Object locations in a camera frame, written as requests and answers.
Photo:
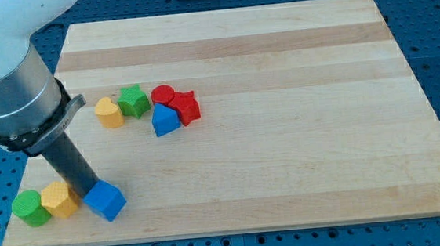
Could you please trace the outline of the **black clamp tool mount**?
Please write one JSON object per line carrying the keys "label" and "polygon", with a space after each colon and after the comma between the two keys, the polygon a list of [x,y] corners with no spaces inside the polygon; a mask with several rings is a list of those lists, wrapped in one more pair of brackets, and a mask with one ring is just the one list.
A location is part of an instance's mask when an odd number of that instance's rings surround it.
{"label": "black clamp tool mount", "polygon": [[61,101],[44,124],[18,136],[0,136],[0,147],[8,152],[22,151],[29,157],[37,157],[46,147],[65,131],[72,122],[75,114],[86,104],[83,95],[77,95],[73,99],[69,96],[64,85],[59,79],[55,79],[61,93]]}

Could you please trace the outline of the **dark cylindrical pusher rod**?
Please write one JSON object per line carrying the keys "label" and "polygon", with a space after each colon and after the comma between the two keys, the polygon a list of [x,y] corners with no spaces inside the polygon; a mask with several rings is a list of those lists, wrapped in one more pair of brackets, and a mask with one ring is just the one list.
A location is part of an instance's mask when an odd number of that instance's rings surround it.
{"label": "dark cylindrical pusher rod", "polygon": [[42,156],[79,197],[88,194],[99,180],[89,163],[65,133],[59,135],[52,144],[47,146],[42,151]]}

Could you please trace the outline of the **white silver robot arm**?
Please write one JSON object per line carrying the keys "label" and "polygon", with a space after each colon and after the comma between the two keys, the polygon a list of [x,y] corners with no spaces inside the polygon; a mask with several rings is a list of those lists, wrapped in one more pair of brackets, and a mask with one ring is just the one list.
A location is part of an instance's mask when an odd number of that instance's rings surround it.
{"label": "white silver robot arm", "polygon": [[65,130],[85,98],[68,95],[31,42],[77,1],[0,0],[0,147],[42,155],[84,197],[98,178]]}

